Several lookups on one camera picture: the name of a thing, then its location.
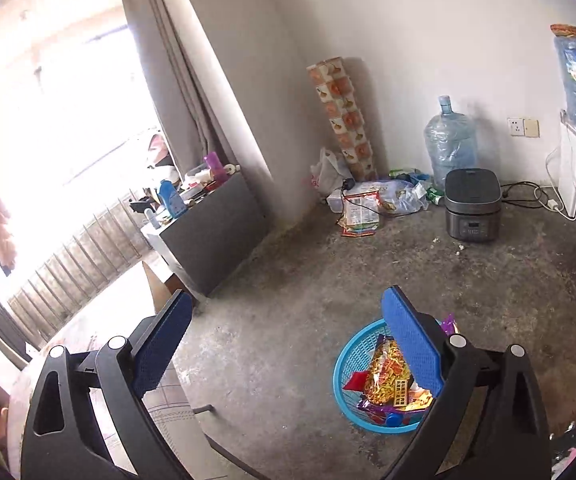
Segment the purple cup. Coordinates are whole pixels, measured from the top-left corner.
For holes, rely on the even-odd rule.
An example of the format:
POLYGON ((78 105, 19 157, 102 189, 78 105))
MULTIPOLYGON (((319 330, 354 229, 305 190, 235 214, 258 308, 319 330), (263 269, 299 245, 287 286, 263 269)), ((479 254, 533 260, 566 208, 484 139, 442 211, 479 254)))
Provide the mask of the purple cup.
POLYGON ((207 168, 210 169, 212 179, 215 182, 223 183, 228 180, 229 174, 215 152, 210 152, 203 159, 207 164, 207 168))

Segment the floral bed sheet mattress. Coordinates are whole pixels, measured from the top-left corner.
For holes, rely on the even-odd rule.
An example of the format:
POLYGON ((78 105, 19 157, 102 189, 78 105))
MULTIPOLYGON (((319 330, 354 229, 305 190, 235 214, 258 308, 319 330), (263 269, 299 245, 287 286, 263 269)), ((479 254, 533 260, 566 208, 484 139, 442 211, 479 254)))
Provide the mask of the floral bed sheet mattress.
POLYGON ((172 362, 187 292, 152 295, 143 263, 76 314, 16 381, 8 451, 18 479, 228 479, 260 473, 201 428, 172 362))

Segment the grey cabinet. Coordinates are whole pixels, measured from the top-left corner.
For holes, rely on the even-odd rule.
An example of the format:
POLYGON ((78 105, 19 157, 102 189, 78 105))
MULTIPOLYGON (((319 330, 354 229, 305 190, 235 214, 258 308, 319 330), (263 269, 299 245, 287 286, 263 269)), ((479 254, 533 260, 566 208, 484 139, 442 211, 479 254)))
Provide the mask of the grey cabinet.
POLYGON ((141 233, 183 284, 210 296, 269 232, 269 223, 242 174, 179 218, 141 233))

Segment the black rice cooker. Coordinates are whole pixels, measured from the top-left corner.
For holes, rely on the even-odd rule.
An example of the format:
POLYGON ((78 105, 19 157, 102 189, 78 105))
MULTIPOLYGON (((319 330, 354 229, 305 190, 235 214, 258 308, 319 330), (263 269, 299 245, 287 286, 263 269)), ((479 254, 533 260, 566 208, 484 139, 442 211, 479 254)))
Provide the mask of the black rice cooker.
POLYGON ((502 218, 502 189, 493 171, 465 168, 445 178, 446 231, 462 242, 496 240, 502 218))

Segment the metal window railing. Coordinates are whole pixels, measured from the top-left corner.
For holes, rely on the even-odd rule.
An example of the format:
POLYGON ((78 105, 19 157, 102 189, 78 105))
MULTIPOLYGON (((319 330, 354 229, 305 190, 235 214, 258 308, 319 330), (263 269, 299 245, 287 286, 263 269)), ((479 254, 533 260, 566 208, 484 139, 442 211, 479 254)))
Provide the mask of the metal window railing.
POLYGON ((6 278, 0 299, 21 333, 39 349, 73 316, 152 252, 135 211, 134 191, 118 196, 59 238, 27 270, 6 278))

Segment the grey curtain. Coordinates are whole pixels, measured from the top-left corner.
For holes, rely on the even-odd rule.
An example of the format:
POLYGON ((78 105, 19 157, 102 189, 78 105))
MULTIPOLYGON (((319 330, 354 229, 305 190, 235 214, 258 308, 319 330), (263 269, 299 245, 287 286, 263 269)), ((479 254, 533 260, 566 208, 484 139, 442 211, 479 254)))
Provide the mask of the grey curtain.
POLYGON ((169 153, 178 171, 214 152, 237 162, 192 67, 164 0, 122 0, 142 71, 169 153))

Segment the pile of packets on floor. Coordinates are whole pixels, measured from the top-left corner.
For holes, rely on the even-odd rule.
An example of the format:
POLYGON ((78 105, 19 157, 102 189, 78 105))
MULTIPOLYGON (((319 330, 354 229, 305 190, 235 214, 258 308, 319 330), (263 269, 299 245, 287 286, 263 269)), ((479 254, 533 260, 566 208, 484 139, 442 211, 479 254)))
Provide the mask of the pile of packets on floor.
POLYGON ((403 168, 391 170, 385 180, 346 180, 327 196, 326 202, 338 214, 343 236, 367 237, 376 233, 382 219, 417 214, 430 205, 440 205, 443 196, 430 174, 403 168))

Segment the blue detergent bottle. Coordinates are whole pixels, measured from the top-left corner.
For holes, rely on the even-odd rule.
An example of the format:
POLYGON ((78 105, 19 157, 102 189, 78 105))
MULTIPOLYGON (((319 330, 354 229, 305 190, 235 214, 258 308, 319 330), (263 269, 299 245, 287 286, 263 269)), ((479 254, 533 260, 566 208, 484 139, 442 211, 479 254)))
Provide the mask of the blue detergent bottle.
POLYGON ((159 197, 172 218, 179 218, 187 211, 187 206, 175 185, 169 180, 162 180, 159 187, 159 197))

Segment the patterned rolled mat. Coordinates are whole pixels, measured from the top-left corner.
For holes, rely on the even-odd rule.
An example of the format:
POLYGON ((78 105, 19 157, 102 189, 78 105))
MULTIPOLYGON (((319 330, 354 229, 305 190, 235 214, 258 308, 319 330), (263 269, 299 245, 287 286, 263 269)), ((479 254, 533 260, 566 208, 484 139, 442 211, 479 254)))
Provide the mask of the patterned rolled mat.
POLYGON ((307 69, 320 102, 323 103, 330 127, 343 159, 356 181, 378 178, 365 120, 357 105, 355 89, 342 58, 328 58, 307 69))

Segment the white plastic bag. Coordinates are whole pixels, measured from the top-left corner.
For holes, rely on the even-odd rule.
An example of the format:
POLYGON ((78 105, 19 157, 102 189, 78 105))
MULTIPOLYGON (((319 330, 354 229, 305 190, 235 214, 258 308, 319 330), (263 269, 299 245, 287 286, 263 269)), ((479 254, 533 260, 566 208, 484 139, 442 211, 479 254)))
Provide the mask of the white plastic bag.
POLYGON ((344 158, 327 148, 320 149, 318 162, 311 167, 311 175, 313 188, 325 196, 341 188, 345 180, 353 179, 344 158))

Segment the wall power socket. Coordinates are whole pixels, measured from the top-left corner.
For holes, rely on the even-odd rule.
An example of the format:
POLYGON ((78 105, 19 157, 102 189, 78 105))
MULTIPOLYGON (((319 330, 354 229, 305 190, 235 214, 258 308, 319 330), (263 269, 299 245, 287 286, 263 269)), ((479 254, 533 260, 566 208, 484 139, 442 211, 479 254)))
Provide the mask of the wall power socket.
POLYGON ((508 118, 507 127, 511 136, 536 139, 540 136, 540 124, 533 118, 508 118))

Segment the empty blue water jug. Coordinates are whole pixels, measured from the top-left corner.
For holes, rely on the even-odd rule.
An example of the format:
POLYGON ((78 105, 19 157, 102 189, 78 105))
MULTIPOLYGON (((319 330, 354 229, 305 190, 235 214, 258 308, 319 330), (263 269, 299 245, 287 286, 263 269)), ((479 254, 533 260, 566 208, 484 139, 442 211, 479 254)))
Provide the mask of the empty blue water jug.
POLYGON ((434 183, 445 189, 448 173, 478 166, 476 125, 466 115, 454 112, 449 96, 439 96, 441 113, 423 130, 431 159, 434 183))

